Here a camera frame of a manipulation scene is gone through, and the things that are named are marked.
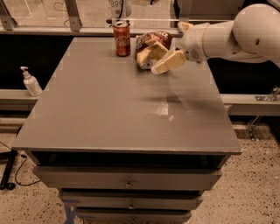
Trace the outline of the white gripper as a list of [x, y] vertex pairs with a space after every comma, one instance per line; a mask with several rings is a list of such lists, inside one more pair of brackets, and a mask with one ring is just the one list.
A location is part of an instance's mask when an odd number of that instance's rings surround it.
[[185, 64], [186, 59], [190, 61], [204, 61], [207, 56], [203, 47], [204, 33], [209, 23], [191, 24], [188, 22], [178, 22], [178, 29], [183, 33], [181, 39], [181, 49], [169, 51], [152, 68], [153, 74], [163, 74], [174, 68]]

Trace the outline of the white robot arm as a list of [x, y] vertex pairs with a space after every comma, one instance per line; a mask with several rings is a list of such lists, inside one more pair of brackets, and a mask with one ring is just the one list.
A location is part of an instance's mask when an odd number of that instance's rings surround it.
[[267, 60], [280, 67], [280, 11], [263, 3], [251, 4], [235, 19], [217, 24], [180, 22], [183, 32], [178, 50], [170, 50], [151, 71], [163, 74], [186, 61], [221, 58], [243, 63]]

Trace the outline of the white numbered robot base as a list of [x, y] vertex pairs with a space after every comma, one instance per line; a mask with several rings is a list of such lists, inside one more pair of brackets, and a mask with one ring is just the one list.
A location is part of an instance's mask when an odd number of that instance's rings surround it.
[[106, 20], [106, 23], [112, 25], [123, 18], [127, 18], [131, 12], [130, 0], [108, 0], [111, 9], [111, 17]]

